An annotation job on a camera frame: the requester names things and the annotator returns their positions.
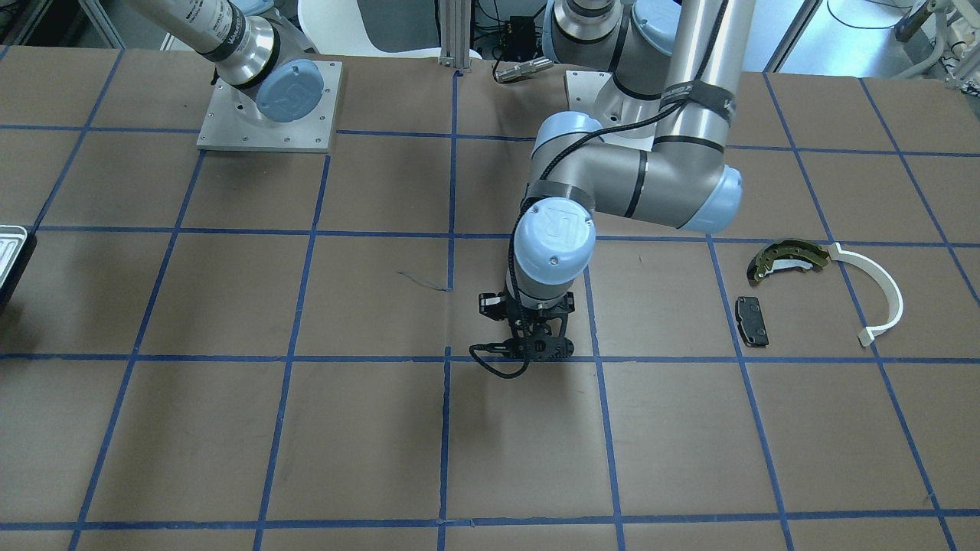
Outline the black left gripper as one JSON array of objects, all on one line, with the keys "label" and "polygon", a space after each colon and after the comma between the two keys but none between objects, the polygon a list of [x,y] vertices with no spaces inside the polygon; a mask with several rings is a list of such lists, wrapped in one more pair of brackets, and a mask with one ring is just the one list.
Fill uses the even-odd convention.
[{"label": "black left gripper", "polygon": [[564,294],[559,302],[548,309],[528,309],[504,292],[505,320],[511,329],[511,337],[503,344],[507,358],[522,360],[550,360],[570,358],[574,344],[567,337],[568,315],[575,311],[574,294]]}]

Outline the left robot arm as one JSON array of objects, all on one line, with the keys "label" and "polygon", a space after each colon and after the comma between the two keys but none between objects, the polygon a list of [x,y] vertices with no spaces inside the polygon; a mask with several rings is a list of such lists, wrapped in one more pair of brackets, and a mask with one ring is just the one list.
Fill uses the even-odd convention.
[{"label": "left robot arm", "polygon": [[567,358],[570,287],[597,241],[595,213],[718,233],[742,197],[724,163],[753,1],[553,1],[548,53],[609,74],[594,105],[548,116],[508,244],[505,289],[483,316],[511,337],[483,350]]}]

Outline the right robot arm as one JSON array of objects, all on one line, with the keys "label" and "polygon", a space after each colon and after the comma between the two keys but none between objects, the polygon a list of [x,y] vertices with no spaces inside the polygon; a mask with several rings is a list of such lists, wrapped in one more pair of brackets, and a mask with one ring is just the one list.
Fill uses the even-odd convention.
[{"label": "right robot arm", "polygon": [[307,116],[321,101],[314,45],[273,1],[132,1],[138,13],[204,59],[274,122]]}]

